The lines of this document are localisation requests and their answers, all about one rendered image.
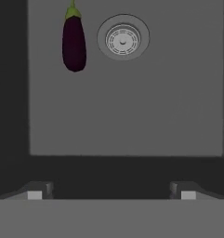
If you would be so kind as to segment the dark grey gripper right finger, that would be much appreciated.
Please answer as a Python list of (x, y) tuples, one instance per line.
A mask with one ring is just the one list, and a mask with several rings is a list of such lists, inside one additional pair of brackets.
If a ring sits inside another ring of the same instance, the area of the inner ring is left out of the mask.
[(170, 198), (175, 200), (217, 200), (224, 195), (203, 189), (195, 182), (172, 181), (169, 185)]

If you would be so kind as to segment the round metal sink drain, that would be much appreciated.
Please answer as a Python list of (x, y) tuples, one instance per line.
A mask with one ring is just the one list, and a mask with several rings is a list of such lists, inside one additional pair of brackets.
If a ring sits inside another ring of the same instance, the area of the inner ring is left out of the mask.
[(97, 43), (108, 58), (129, 61), (139, 58), (149, 47), (151, 40), (147, 24), (130, 14), (109, 17), (99, 26)]

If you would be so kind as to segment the purple eggplant with green stem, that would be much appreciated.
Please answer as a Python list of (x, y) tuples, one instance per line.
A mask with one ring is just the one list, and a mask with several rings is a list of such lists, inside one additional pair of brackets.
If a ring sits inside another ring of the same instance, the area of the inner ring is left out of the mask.
[(86, 38), (82, 15), (75, 5), (75, 0), (71, 0), (65, 14), (62, 59), (65, 67), (74, 73), (82, 71), (86, 66)]

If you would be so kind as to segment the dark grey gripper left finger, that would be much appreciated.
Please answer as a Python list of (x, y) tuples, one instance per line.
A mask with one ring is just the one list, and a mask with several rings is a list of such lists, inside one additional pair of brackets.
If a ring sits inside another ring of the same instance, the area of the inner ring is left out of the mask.
[(31, 181), (20, 189), (0, 195), (0, 200), (46, 200), (53, 198), (51, 181)]

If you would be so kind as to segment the grey kitchen sink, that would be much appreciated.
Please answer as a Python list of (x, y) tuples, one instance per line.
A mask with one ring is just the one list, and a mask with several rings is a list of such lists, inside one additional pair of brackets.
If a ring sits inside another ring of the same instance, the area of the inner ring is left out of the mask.
[[(165, 199), (172, 181), (224, 195), (224, 0), (75, 0), (86, 66), (62, 59), (71, 0), (0, 0), (0, 195), (51, 181), (59, 199)], [(130, 14), (136, 59), (98, 47)]]

